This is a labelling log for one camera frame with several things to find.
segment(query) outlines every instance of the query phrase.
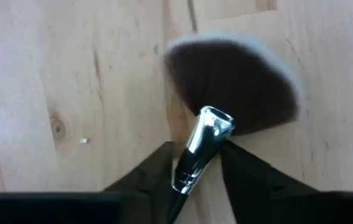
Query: dark brown bristles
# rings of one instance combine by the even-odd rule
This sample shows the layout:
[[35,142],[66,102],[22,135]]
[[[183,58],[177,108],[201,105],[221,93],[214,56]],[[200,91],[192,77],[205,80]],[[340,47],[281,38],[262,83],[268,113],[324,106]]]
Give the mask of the dark brown bristles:
[[165,67],[193,114],[206,105],[231,115],[233,135],[296,118],[291,72],[271,51],[238,36],[194,35],[171,45]]

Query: wood knot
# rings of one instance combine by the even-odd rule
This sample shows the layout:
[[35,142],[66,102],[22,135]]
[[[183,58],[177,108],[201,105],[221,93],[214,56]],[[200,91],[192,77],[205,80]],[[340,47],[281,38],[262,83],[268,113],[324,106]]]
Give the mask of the wood knot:
[[51,116],[50,120],[51,120],[51,131],[52,131],[53,140],[55,141],[62,140],[66,135],[65,124],[63,124],[63,122],[60,119],[58,119],[58,116],[56,115]]

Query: wooden table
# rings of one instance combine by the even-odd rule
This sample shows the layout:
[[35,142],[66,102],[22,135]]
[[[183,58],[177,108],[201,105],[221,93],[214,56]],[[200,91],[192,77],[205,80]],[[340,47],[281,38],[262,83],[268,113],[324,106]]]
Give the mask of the wooden table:
[[[232,140],[317,189],[353,190],[353,1],[20,0],[0,1],[0,191],[100,190],[183,144],[194,118],[160,56],[196,30],[254,34],[302,83],[298,121]],[[178,222],[235,222],[219,158]]]

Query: makeup brush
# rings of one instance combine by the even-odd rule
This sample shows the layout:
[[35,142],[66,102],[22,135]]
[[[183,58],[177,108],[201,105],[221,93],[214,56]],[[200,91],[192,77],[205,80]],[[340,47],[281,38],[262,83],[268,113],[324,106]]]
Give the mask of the makeup brush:
[[174,40],[164,56],[176,92],[197,116],[213,106],[235,119],[233,135],[294,120],[294,76],[271,50],[251,37],[196,34]]
[[171,42],[163,59],[176,92],[198,116],[175,169],[168,209],[173,223],[226,139],[294,120],[299,96],[291,70],[250,37],[187,36]]

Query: wood grain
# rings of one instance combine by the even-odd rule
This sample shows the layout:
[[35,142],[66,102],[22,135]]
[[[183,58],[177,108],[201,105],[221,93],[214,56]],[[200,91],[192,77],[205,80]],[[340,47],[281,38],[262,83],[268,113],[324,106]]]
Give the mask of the wood grain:
[[321,190],[353,190],[353,2],[281,1],[278,7],[307,92],[296,129],[307,141],[296,142],[301,179]]
[[1,191],[101,190],[170,139],[162,12],[0,1]]
[[277,0],[194,0],[198,22],[276,10]]

